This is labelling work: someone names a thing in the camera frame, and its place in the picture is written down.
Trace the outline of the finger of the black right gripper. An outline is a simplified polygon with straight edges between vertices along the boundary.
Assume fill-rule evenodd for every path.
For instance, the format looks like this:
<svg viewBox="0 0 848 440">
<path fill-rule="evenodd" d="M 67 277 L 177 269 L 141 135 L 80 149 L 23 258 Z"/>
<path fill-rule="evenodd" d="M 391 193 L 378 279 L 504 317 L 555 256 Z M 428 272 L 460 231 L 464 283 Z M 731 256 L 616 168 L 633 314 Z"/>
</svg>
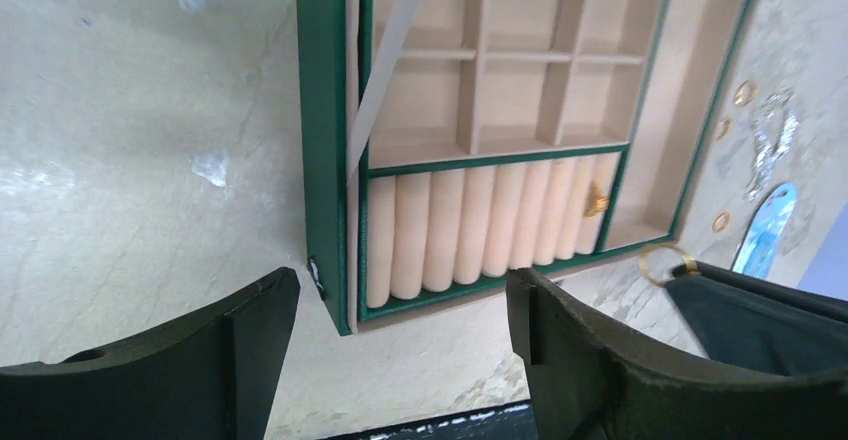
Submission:
<svg viewBox="0 0 848 440">
<path fill-rule="evenodd" d="M 668 296 L 713 361 L 780 376 L 847 369 L 847 302 L 705 263 L 679 265 Z"/>
</svg>

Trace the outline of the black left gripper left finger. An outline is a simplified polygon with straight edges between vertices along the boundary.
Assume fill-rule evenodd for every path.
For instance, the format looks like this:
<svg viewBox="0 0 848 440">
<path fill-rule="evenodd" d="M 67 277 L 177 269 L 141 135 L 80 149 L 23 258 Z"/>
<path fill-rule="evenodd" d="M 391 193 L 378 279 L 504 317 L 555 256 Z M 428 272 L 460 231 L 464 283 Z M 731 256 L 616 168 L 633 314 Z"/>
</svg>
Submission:
<svg viewBox="0 0 848 440">
<path fill-rule="evenodd" d="M 5 439 L 260 439 L 300 282 L 281 267 L 233 294 L 66 360 L 1 371 Z"/>
</svg>

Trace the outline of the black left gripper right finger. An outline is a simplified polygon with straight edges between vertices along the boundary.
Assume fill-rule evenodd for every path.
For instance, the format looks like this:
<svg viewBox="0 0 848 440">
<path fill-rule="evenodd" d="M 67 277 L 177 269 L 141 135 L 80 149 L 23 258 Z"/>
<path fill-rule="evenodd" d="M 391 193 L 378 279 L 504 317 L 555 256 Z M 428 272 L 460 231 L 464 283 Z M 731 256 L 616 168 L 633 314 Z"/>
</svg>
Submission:
<svg viewBox="0 0 848 440">
<path fill-rule="evenodd" d="M 671 347 L 531 269 L 506 285 L 543 439 L 843 439 L 847 369 L 780 376 Z"/>
</svg>

